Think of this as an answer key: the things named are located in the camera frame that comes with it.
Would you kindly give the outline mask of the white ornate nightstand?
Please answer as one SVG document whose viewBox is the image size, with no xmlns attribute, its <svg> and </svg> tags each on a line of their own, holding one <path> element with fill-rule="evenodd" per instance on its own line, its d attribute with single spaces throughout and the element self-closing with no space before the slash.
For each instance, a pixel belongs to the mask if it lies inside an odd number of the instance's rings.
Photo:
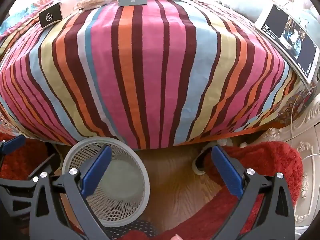
<svg viewBox="0 0 320 240">
<path fill-rule="evenodd" d="M 299 118 L 284 128 L 270 128 L 255 143 L 283 141 L 295 148 L 302 158 L 303 179 L 295 206 L 296 235 L 301 236 L 319 212 L 319 119 L 317 95 Z"/>
</svg>

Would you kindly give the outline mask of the white slipper under bed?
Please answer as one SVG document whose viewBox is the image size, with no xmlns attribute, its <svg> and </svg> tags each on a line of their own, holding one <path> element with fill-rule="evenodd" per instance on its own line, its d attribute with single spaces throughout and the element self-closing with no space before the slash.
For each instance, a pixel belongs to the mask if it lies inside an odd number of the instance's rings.
<svg viewBox="0 0 320 240">
<path fill-rule="evenodd" d="M 212 161 L 212 150 L 214 146 L 219 146 L 221 148 L 228 149 L 232 145 L 220 144 L 217 141 L 212 141 L 204 145 L 199 155 L 192 162 L 192 169 L 196 175 L 208 174 L 210 171 L 216 171 L 214 162 Z"/>
</svg>

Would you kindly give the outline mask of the red shaggy rug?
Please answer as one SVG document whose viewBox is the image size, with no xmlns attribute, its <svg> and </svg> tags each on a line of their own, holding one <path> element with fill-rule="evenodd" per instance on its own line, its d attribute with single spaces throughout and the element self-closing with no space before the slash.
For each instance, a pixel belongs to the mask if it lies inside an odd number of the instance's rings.
<svg viewBox="0 0 320 240">
<path fill-rule="evenodd" d="M 294 239 L 300 154 L 279 141 L 214 146 L 206 171 L 222 187 L 200 211 L 158 239 Z"/>
</svg>

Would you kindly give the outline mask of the dark star-patterned cloth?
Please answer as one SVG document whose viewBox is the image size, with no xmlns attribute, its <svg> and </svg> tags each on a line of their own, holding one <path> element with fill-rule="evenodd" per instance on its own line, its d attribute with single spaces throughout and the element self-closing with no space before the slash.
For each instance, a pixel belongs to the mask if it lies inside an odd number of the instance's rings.
<svg viewBox="0 0 320 240">
<path fill-rule="evenodd" d="M 112 239 L 120 239 L 130 231 L 138 231 L 145 233 L 148 237 L 155 237 L 158 235 L 158 230 L 153 226 L 151 222 L 146 220 L 137 219 L 130 224 L 119 227 L 105 227 L 106 232 L 112 237 Z"/>
</svg>

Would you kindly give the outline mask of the black box with logo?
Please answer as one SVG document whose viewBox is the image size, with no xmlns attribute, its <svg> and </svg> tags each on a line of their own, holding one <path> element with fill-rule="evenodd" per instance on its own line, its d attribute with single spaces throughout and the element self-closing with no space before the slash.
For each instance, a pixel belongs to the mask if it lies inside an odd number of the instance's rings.
<svg viewBox="0 0 320 240">
<path fill-rule="evenodd" d="M 42 28 L 46 28 L 56 22 L 63 20 L 61 3 L 55 3 L 48 7 L 46 10 L 39 13 L 39 20 Z"/>
</svg>

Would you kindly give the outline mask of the long teal plush pillow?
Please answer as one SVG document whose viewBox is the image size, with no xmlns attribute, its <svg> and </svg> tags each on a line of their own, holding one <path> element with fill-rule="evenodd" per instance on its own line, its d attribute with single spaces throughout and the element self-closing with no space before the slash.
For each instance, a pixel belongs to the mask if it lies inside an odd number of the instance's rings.
<svg viewBox="0 0 320 240">
<path fill-rule="evenodd" d="M 254 23 L 279 50 L 295 61 L 319 56 L 319 15 L 295 2 L 220 0 L 221 4 Z"/>
</svg>

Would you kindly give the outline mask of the white mesh waste basket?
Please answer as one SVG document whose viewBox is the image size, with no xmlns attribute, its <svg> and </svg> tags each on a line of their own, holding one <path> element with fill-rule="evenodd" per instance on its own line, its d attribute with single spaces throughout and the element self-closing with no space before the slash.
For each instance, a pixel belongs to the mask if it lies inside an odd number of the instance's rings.
<svg viewBox="0 0 320 240">
<path fill-rule="evenodd" d="M 111 148 L 111 163 L 87 202 L 103 226 L 115 228 L 137 220 L 149 201 L 149 176 L 135 151 L 113 138 L 87 138 L 69 150 L 62 173 L 79 168 L 104 146 Z"/>
</svg>

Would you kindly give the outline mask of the striped colourful bedspread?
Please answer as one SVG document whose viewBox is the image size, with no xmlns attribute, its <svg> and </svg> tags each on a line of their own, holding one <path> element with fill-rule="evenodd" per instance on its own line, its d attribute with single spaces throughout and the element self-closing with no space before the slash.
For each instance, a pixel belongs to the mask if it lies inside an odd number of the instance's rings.
<svg viewBox="0 0 320 240">
<path fill-rule="evenodd" d="M 1 33 L 2 133 L 165 148 L 280 125 L 302 88 L 252 22 L 216 2 L 112 2 L 42 28 L 57 1 L 22 0 Z"/>
</svg>

